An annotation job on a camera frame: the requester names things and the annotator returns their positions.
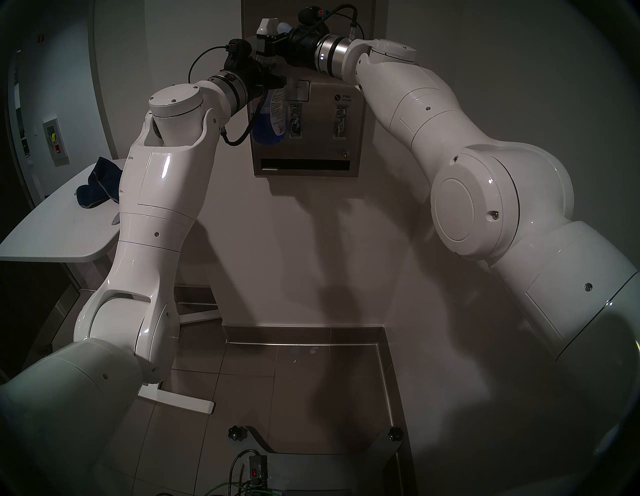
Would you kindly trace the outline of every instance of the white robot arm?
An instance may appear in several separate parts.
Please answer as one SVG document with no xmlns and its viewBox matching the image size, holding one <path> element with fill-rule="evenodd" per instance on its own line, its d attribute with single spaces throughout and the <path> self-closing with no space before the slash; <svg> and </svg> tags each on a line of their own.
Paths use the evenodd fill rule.
<svg viewBox="0 0 640 496">
<path fill-rule="evenodd" d="M 414 59 L 394 42 L 356 40 L 341 74 L 422 167 L 442 242 L 488 263 L 591 401 L 601 451 L 640 391 L 640 275 L 597 231 L 571 221 L 571 180 L 554 156 L 487 137 Z"/>
<path fill-rule="evenodd" d="M 277 24 L 263 20 L 265 28 Z M 504 282 L 592 401 L 603 439 L 596 448 L 606 448 L 640 390 L 640 276 L 600 234 L 571 222 L 573 189 L 562 164 L 538 147 L 487 137 L 407 46 L 349 40 L 314 26 L 264 32 L 263 52 L 273 43 L 289 64 L 355 85 L 378 122 L 411 150 L 431 184 L 440 239 L 461 257 L 485 260 Z M 170 370 L 179 332 L 175 271 L 204 202 L 220 128 L 266 82 L 274 84 L 248 57 L 246 42 L 229 47 L 226 70 L 150 98 L 120 182 L 115 261 L 79 316 L 75 343 L 0 387 L 7 425 L 60 484 L 95 462 L 140 385 L 160 382 Z M 114 374 L 122 386 L 107 388 Z M 57 395 L 39 399 L 29 392 L 36 384 Z M 101 391 L 99 401 L 86 390 Z M 90 445 L 83 433 L 42 435 L 77 416 L 76 425 L 97 433 Z M 64 456 L 51 463 L 61 445 Z"/>
</svg>

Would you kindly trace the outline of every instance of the black knob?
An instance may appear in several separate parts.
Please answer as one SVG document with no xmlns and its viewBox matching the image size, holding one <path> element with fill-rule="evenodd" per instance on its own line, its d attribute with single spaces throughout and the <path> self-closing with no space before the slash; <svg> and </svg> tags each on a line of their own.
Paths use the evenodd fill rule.
<svg viewBox="0 0 640 496">
<path fill-rule="evenodd" d="M 389 429 L 389 439 L 391 439 L 391 441 L 402 441 L 403 437 L 404 432 L 400 427 L 392 427 Z"/>
<path fill-rule="evenodd" d="M 242 429 L 238 426 L 230 427 L 228 437 L 229 439 L 238 441 L 242 437 Z"/>
</svg>

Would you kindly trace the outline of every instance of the floor tile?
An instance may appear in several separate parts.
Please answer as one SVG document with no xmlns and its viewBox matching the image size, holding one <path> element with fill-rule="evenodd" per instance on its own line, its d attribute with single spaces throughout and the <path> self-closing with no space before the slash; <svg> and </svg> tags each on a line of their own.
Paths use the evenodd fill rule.
<svg viewBox="0 0 640 496">
<path fill-rule="evenodd" d="M 173 496 L 191 496 L 191 494 L 193 494 L 181 493 L 180 491 L 176 491 L 175 489 L 163 488 L 160 486 L 156 486 L 155 484 L 136 479 L 135 483 L 133 484 L 133 493 L 131 496 L 156 496 L 160 493 L 169 493 Z"/>
<path fill-rule="evenodd" d="M 176 394 L 211 401 L 216 390 L 218 374 L 171 370 L 161 389 Z"/>
<path fill-rule="evenodd" d="M 375 346 L 332 346 L 331 372 L 340 376 L 380 377 Z"/>
<path fill-rule="evenodd" d="M 227 344 L 221 374 L 272 376 L 276 367 L 277 346 Z"/>
<path fill-rule="evenodd" d="M 134 477 L 155 402 L 136 398 L 102 452 L 101 464 Z"/>
<path fill-rule="evenodd" d="M 173 369 L 194 372 L 220 372 L 227 338 L 221 320 L 182 326 Z"/>
<path fill-rule="evenodd" d="M 329 346 L 278 346 L 276 376 L 327 375 L 330 366 L 329 348 Z"/>
<path fill-rule="evenodd" d="M 130 496 L 133 477 L 96 463 L 85 494 L 91 496 Z"/>
<path fill-rule="evenodd" d="M 208 415 L 157 403 L 140 453 L 136 479 L 191 493 Z"/>
<path fill-rule="evenodd" d="M 239 452 L 227 437 L 229 427 L 251 426 L 267 437 L 272 392 L 273 377 L 220 374 L 213 396 L 216 408 L 209 416 L 202 446 L 196 494 L 228 479 L 231 462 Z"/>
<path fill-rule="evenodd" d="M 275 451 L 360 452 L 387 426 L 380 377 L 275 378 L 268 438 Z"/>
<path fill-rule="evenodd" d="M 57 351 L 59 348 L 63 348 L 67 344 L 73 343 L 76 319 L 78 318 L 78 315 L 80 315 L 80 311 L 82 311 L 84 304 L 92 294 L 92 291 L 87 291 L 86 289 L 80 290 L 80 296 L 78 296 L 78 299 L 71 307 L 71 310 L 69 310 L 69 313 L 62 321 L 62 324 L 60 324 L 53 341 L 51 341 L 53 351 Z"/>
</svg>

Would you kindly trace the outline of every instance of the white wall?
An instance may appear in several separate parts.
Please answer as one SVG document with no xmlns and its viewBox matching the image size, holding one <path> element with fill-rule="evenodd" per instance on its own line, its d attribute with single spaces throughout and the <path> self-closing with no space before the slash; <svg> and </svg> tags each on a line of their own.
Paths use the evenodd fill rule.
<svg viewBox="0 0 640 496">
<path fill-rule="evenodd" d="M 640 92 L 586 19 L 561 0 L 398 2 L 387 29 L 489 136 L 556 155 L 573 218 L 640 265 Z M 587 409 L 500 284 L 444 248 L 428 203 L 386 329 L 420 493 L 494 493 L 589 466 Z"/>
<path fill-rule="evenodd" d="M 20 105 L 33 168 L 50 195 L 99 156 L 110 158 L 89 65 L 87 6 L 55 2 L 25 33 L 20 52 Z M 37 43 L 39 34 L 44 42 Z M 68 163 L 54 165 L 42 124 L 57 117 Z"/>
<path fill-rule="evenodd" d="M 95 36 L 102 37 L 95 41 L 102 92 L 123 93 L 126 102 L 146 103 L 150 95 L 138 84 L 146 76 L 128 69 L 134 57 L 118 55 L 132 50 L 144 64 L 142 30 L 151 92 L 184 81 L 204 49 L 241 36 L 239 0 L 193 0 L 187 8 L 171 1 L 133 3 L 128 8 L 135 9 L 137 29 L 113 28 L 111 19 L 128 12 L 119 10 L 120 2 L 105 3 L 112 9 L 107 15 L 99 1 L 95 19 Z M 224 51 L 205 55 L 193 79 L 217 72 L 225 57 Z M 103 78 L 116 66 L 120 80 Z M 138 81 L 129 84 L 134 77 Z M 134 106 L 114 107 L 112 100 L 104 99 L 111 130 L 115 136 L 126 129 L 132 143 L 139 128 L 129 123 L 140 119 L 138 108 L 134 113 Z M 240 112 L 227 125 L 229 135 L 239 136 L 246 123 Z M 417 167 L 404 168 L 413 161 L 409 153 L 371 119 L 364 140 L 357 179 L 256 178 L 249 142 L 235 148 L 221 142 L 205 205 L 183 247 L 177 282 L 211 285 L 230 324 L 383 323 L 426 188 Z"/>
</svg>

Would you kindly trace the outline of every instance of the black cable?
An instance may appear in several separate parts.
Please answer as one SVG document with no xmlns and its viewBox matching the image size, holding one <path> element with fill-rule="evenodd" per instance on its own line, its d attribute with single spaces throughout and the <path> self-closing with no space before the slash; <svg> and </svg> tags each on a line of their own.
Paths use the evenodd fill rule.
<svg viewBox="0 0 640 496">
<path fill-rule="evenodd" d="M 341 14 L 340 12 L 336 12 L 334 15 L 339 15 L 340 17 L 345 17 L 347 19 L 350 19 L 351 17 L 349 17 L 346 14 Z M 364 39 L 364 30 L 362 29 L 362 26 L 360 25 L 359 22 L 356 21 L 356 24 L 358 24 L 358 28 L 360 29 L 360 33 L 362 34 L 362 39 Z"/>
<path fill-rule="evenodd" d="M 301 36 L 298 37 L 298 41 L 301 41 L 305 36 L 307 36 L 311 31 L 313 31 L 315 28 L 317 28 L 318 26 L 320 26 L 320 24 L 324 24 L 324 22 L 329 19 L 333 14 L 335 14 L 336 12 L 338 12 L 339 10 L 342 10 L 343 8 L 350 8 L 353 10 L 353 15 L 351 16 L 351 26 L 353 26 L 354 28 L 357 28 L 357 19 L 358 19 L 358 9 L 356 9 L 353 5 L 351 5 L 350 3 L 342 3 L 340 5 L 338 5 L 338 7 L 334 8 L 331 12 L 329 12 L 326 17 L 323 17 L 322 19 L 320 19 L 318 22 L 316 22 L 313 26 L 311 26 L 310 28 L 308 28 L 304 33 L 302 33 Z"/>
<path fill-rule="evenodd" d="M 207 53 L 207 52 L 211 52 L 212 50 L 215 50 L 215 49 L 217 49 L 217 48 L 227 48 L 227 46 L 226 46 L 226 45 L 221 45 L 221 46 L 219 46 L 219 47 L 211 47 L 210 49 L 205 50 L 205 51 L 204 51 L 204 52 L 202 52 L 200 55 L 198 55 L 198 58 L 197 58 L 196 60 L 194 60 L 194 61 L 193 61 L 193 64 L 191 64 L 191 67 L 189 68 L 189 75 L 187 76 L 187 83 L 189 83 L 189 84 L 191 83 L 191 71 L 193 70 L 193 66 L 194 66 L 194 65 L 196 65 L 196 62 L 197 62 L 198 60 L 200 60 L 200 57 L 202 57 L 205 53 Z"/>
<path fill-rule="evenodd" d="M 236 496 L 240 496 L 240 493 L 242 492 L 242 486 L 248 484 L 251 482 L 251 479 L 249 479 L 247 482 L 243 483 L 242 482 L 242 473 L 244 472 L 244 463 L 242 464 L 242 466 L 240 467 L 240 475 L 238 476 L 238 482 L 240 483 L 239 487 L 238 487 L 238 492 L 236 493 Z"/>
<path fill-rule="evenodd" d="M 260 99 L 260 101 L 262 103 L 264 103 L 262 100 L 266 99 L 266 91 L 262 94 L 262 98 Z M 255 453 L 255 454 L 260 454 L 258 451 L 256 451 L 255 449 L 245 449 L 244 451 L 241 451 L 240 453 L 237 454 L 237 456 L 234 458 L 233 463 L 231 463 L 231 468 L 229 469 L 229 491 L 228 491 L 228 495 L 227 496 L 231 496 L 231 479 L 233 478 L 234 475 L 234 465 L 236 464 L 236 462 L 238 461 L 238 459 L 242 456 L 245 455 L 247 453 Z"/>
<path fill-rule="evenodd" d="M 258 117 L 260 117 L 260 110 L 262 110 L 264 103 L 267 101 L 267 94 L 268 94 L 267 90 L 264 90 L 262 92 L 262 96 L 260 97 L 258 106 L 255 108 L 255 111 L 253 112 L 253 117 L 251 117 L 249 124 L 246 126 L 246 129 L 244 130 L 244 133 L 242 133 L 242 136 L 240 136 L 240 138 L 238 138 L 235 141 L 229 141 L 227 138 L 227 130 L 224 128 L 224 126 L 220 129 L 220 134 L 222 135 L 222 139 L 225 140 L 225 143 L 227 145 L 231 147 L 236 147 L 240 143 L 242 143 L 247 136 L 249 136 L 249 133 L 253 129 L 253 125 L 255 124 L 255 121 L 257 121 Z"/>
</svg>

